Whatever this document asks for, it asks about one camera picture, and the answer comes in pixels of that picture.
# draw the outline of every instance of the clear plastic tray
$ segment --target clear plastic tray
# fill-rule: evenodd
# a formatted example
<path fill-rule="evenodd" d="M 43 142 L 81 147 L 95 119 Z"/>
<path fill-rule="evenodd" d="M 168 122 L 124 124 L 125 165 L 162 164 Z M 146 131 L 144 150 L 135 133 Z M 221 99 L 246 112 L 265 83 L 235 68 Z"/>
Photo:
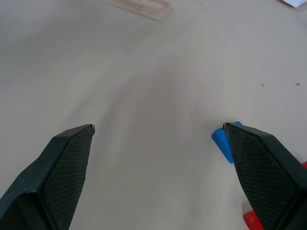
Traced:
<path fill-rule="evenodd" d="M 161 19 L 169 10 L 169 3 L 163 0 L 105 0 L 124 9 L 154 20 Z"/>

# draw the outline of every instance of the blue block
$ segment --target blue block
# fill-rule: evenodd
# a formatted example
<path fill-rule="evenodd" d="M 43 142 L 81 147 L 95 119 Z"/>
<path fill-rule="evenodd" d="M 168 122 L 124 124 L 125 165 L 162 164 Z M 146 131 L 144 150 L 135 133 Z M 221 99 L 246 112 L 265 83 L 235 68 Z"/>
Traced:
<path fill-rule="evenodd" d="M 235 124 L 241 125 L 241 122 L 236 121 Z M 218 128 L 217 130 L 215 130 L 211 137 L 215 141 L 217 146 L 220 148 L 224 156 L 227 158 L 227 160 L 230 163 L 233 163 L 234 159 L 232 158 L 230 147 L 227 141 L 226 134 L 223 132 L 223 128 Z"/>

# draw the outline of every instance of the red object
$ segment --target red object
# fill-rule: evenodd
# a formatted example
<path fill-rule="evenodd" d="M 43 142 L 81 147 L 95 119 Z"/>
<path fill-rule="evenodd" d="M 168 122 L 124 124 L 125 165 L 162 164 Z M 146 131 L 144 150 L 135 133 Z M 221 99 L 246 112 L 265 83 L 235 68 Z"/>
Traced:
<path fill-rule="evenodd" d="M 243 215 L 243 219 L 249 230 L 263 230 L 263 227 L 260 224 L 260 221 L 253 210 L 245 213 Z"/>

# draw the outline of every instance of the red block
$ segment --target red block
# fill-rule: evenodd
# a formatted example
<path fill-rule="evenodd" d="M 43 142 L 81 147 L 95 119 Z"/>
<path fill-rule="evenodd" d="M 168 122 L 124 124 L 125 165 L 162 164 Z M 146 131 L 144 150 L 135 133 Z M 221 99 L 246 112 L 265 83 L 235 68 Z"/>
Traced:
<path fill-rule="evenodd" d="M 243 219 L 249 230 L 263 230 L 263 227 L 260 224 L 260 221 L 253 210 L 245 213 L 243 215 Z"/>

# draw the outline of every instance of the blue object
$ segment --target blue object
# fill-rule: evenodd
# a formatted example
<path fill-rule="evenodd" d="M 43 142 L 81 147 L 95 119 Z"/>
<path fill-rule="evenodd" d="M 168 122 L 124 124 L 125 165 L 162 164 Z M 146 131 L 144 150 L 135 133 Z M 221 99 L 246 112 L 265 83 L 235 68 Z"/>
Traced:
<path fill-rule="evenodd" d="M 242 125 L 239 121 L 236 121 L 235 124 Z M 230 147 L 227 141 L 226 134 L 223 132 L 223 128 L 218 128 L 217 130 L 215 130 L 211 137 L 215 141 L 217 146 L 220 148 L 224 156 L 227 158 L 227 160 L 230 163 L 233 163 L 234 159 L 232 158 Z"/>

